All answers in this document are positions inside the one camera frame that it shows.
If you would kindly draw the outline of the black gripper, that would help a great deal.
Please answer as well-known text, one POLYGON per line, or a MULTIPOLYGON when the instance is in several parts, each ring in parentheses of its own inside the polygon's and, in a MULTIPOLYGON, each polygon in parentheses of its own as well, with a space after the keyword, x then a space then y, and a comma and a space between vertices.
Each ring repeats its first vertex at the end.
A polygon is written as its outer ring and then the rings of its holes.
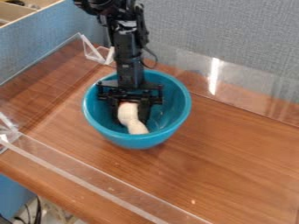
POLYGON ((150 105, 162 103, 162 86, 145 79, 145 64, 142 58, 116 57, 116 78, 100 80, 97 98, 108 101, 112 119, 118 123, 117 109, 120 102, 136 102, 137 118, 146 124, 150 115, 150 105))

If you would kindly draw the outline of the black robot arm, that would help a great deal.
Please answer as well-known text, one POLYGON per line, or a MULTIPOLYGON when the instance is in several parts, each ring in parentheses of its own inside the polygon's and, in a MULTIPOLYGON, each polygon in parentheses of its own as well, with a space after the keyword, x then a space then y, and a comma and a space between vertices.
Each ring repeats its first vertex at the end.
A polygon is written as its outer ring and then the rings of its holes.
POLYGON ((97 82, 97 98, 106 101, 113 117, 121 102, 136 104, 137 118, 146 123, 150 107, 162 103, 162 86, 145 80, 146 64, 142 51, 157 59, 145 47, 148 30, 145 28, 144 6, 136 0, 72 0, 89 15, 105 19, 110 45, 114 47, 116 79, 97 82))

